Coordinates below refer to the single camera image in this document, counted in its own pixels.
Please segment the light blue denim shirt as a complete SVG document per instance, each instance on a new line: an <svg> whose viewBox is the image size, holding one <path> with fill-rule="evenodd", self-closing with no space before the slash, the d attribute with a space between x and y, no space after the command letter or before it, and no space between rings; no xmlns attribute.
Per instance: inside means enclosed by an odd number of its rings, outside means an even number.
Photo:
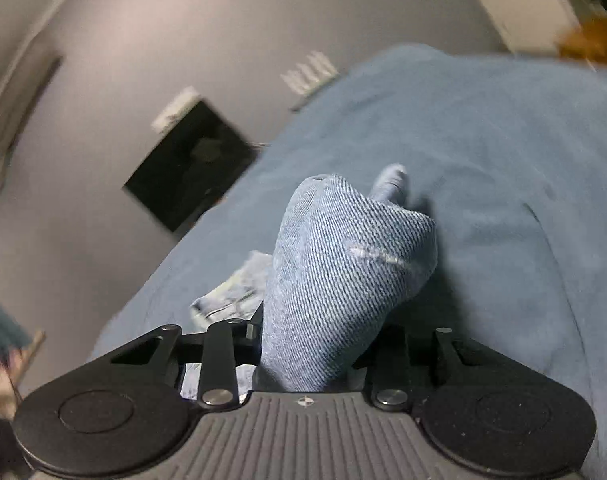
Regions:
<svg viewBox="0 0 607 480"><path fill-rule="evenodd" d="M389 313L436 269L435 222L407 209L408 195L401 165L384 168L369 194L335 174L305 179L287 204L272 254L251 252L196 299L195 326L261 311L256 388L343 387Z"/></svg>

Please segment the wooden shelf with clutter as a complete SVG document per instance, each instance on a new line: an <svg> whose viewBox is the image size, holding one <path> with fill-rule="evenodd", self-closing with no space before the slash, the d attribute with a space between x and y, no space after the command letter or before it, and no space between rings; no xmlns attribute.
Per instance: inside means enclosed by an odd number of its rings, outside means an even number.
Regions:
<svg viewBox="0 0 607 480"><path fill-rule="evenodd" d="M19 386L31 367L42 344L46 333L38 330L34 339L24 348L12 348L8 357L0 361L0 419L12 420L17 408L22 402Z"/></svg>

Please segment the blue fleece bed blanket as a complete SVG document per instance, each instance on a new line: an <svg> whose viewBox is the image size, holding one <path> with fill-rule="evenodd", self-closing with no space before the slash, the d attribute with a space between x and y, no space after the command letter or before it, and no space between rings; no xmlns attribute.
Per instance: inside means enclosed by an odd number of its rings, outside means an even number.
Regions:
<svg viewBox="0 0 607 480"><path fill-rule="evenodd" d="M107 323L96 356L170 323L271 252L303 180L369 191L399 162L437 224L436 275L402 317L463 330L587 400L607 479L607 69L425 46L381 53L299 112Z"/></svg>

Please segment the white box above television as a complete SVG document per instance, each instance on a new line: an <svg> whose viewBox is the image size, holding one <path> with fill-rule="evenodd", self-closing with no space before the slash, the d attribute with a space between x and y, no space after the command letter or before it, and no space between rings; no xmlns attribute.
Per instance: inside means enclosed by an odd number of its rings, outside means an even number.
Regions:
<svg viewBox="0 0 607 480"><path fill-rule="evenodd" d="M151 128L158 134L165 134L200 102L200 94L192 87L182 89L152 121Z"/></svg>

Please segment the white wifi router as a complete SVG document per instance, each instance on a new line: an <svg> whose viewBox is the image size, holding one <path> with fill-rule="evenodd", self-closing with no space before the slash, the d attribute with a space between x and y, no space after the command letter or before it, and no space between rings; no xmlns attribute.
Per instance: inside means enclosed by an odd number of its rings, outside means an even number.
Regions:
<svg viewBox="0 0 607 480"><path fill-rule="evenodd" d="M309 98L314 92L324 88L340 75L329 57L321 51L312 51L303 63L281 75L281 79L291 92L299 98Z"/></svg>

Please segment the black wall television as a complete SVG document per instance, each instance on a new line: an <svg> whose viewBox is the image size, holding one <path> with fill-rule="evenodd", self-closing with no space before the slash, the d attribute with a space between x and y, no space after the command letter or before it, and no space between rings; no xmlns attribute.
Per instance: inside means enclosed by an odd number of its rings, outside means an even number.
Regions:
<svg viewBox="0 0 607 480"><path fill-rule="evenodd" d="M195 104L126 181L169 232L189 229L255 161L258 150L206 101Z"/></svg>

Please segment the white door frame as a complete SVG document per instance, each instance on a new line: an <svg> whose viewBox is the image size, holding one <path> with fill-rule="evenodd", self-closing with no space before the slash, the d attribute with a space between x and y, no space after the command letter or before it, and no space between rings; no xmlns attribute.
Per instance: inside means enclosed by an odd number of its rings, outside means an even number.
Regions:
<svg viewBox="0 0 607 480"><path fill-rule="evenodd" d="M556 53L579 25L569 0L478 0L513 53Z"/></svg>

